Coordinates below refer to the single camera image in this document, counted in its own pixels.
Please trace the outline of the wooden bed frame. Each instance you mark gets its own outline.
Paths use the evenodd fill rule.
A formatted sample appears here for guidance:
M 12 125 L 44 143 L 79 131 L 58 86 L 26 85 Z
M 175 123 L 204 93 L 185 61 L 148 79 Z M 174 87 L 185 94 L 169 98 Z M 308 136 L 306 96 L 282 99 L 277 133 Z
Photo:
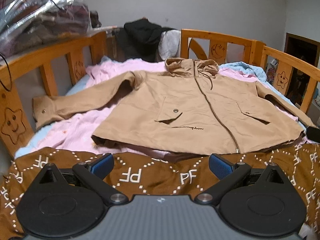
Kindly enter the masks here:
M 291 79 L 294 69 L 308 75 L 310 80 L 300 107 L 300 110 L 304 113 L 308 112 L 317 83 L 319 83 L 319 69 L 317 67 L 287 53 L 267 47 L 261 41 L 202 30 L 183 29 L 181 31 L 181 57 L 183 58 L 188 58 L 189 52 L 193 51 L 199 59 L 214 59 L 216 62 L 222 63 L 226 59 L 228 44 L 243 46 L 243 61 L 261 68 L 266 68 L 269 56 L 278 59 L 279 64 L 273 86 L 282 94 L 287 93 L 289 81 L 285 81 L 284 85 L 281 85 L 280 77 Z M 116 41 L 113 36 L 108 35 L 105 31 L 95 31 L 87 36 L 78 36 L 16 56 L 9 60 L 8 67 L 1 67 L 1 81 L 5 85 L 1 89 L 1 125 L 5 124 L 5 112 L 9 109 L 18 111 L 22 115 L 22 118 L 18 121 L 22 125 L 20 132 L 1 132 L 1 142 L 3 142 L 12 157 L 34 135 L 15 86 L 15 80 L 39 68 L 46 94 L 56 96 L 58 91 L 51 61 L 65 56 L 71 82 L 75 85 L 85 74 L 82 53 L 84 47 L 90 48 L 93 64 L 99 63 L 104 55 L 114 56 L 118 60 L 123 58 L 123 55 L 116 47 Z

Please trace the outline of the clear bag of clothes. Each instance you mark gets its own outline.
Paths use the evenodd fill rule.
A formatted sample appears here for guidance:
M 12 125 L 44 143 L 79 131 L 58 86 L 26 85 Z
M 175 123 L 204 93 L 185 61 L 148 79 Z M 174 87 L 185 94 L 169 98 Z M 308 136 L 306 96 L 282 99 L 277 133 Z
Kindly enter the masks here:
M 84 0 L 14 0 L 1 9 L 1 57 L 100 27 Z

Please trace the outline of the tan hooded jacket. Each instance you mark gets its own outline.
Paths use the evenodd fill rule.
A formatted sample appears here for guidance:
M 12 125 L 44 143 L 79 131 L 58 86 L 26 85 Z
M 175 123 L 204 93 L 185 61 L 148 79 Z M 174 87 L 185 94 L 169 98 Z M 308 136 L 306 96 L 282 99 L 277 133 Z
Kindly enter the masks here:
M 106 106 L 131 91 L 92 133 L 124 143 L 194 154 L 250 153 L 299 139 L 311 119 L 260 82 L 219 73 L 213 60 L 168 59 L 165 72 L 129 71 L 69 96 L 33 99 L 37 128 Z

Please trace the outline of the grey white towel on rail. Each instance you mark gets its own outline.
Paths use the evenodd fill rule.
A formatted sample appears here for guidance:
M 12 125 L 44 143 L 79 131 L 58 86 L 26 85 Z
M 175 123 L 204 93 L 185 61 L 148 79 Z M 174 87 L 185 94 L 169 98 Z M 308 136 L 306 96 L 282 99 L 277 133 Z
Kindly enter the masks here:
M 181 31 L 169 30 L 161 33 L 158 45 L 158 54 L 161 61 L 168 58 L 179 57 L 181 51 Z

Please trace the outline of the brown patterned PF blanket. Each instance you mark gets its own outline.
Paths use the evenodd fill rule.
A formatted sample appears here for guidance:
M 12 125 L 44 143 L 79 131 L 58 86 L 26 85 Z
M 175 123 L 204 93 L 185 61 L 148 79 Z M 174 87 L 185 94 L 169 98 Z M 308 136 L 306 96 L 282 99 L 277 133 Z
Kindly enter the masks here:
M 1 239 L 21 237 L 16 206 L 32 180 L 47 163 L 70 168 L 79 162 L 92 163 L 91 152 L 72 152 L 45 147 L 12 162 L 1 183 Z M 307 217 L 301 236 L 319 239 L 319 145 L 281 147 L 268 152 L 227 154 L 232 162 L 245 162 L 253 168 L 277 163 L 304 200 Z M 196 196 L 217 182 L 207 156 L 175 154 L 140 155 L 131 152 L 114 155 L 114 169 L 105 182 L 131 197 L 134 194 L 188 194 Z

